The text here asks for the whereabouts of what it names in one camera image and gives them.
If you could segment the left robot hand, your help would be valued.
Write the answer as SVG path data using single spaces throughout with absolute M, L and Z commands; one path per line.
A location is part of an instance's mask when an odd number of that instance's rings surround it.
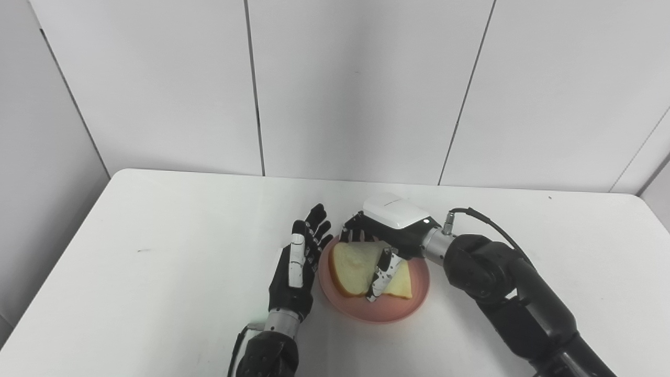
M 270 284 L 270 311 L 290 311 L 300 322 L 309 315 L 321 253 L 333 240 L 331 227 L 322 203 L 312 207 L 306 219 L 294 221 L 290 242 L 282 250 Z

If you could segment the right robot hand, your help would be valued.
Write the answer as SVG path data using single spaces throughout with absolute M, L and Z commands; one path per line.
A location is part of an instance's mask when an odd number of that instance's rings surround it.
M 381 251 L 366 292 L 366 300 L 375 302 L 387 289 L 400 266 L 413 258 L 423 258 L 423 243 L 431 230 L 439 226 L 426 210 L 393 193 L 367 198 L 362 210 L 347 220 L 340 241 L 355 241 L 363 236 L 387 244 Z

